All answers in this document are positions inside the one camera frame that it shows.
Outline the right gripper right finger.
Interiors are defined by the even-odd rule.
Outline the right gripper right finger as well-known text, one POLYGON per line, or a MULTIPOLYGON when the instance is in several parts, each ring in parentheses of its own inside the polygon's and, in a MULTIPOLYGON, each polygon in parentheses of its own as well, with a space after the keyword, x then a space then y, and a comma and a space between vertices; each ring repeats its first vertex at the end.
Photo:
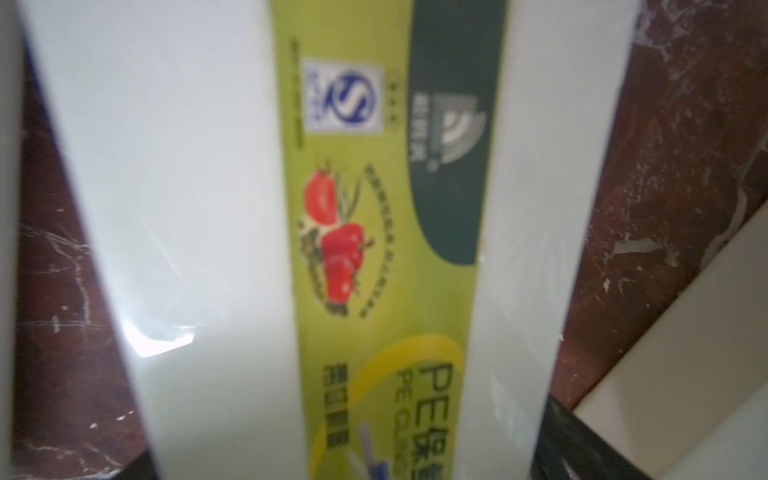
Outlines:
POLYGON ((549 395, 530 478, 649 480, 650 476, 549 395))

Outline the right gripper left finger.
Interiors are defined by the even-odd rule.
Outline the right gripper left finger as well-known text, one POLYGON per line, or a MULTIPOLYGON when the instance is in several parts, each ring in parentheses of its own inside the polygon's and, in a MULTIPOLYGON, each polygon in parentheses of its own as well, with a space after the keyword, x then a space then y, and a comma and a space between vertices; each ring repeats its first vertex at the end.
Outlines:
POLYGON ((116 480, 159 480, 150 450, 145 450, 136 459, 116 474, 116 480))

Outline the white dispenser box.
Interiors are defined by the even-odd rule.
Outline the white dispenser box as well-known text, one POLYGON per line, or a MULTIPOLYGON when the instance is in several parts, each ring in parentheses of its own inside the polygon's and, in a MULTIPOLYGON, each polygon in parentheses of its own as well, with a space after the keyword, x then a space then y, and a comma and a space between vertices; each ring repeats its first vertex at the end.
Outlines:
POLYGON ((161 479, 564 479, 635 1, 23 1, 161 479))
POLYGON ((1 3, 1 477, 12 476, 11 437, 24 40, 16 4, 1 3))

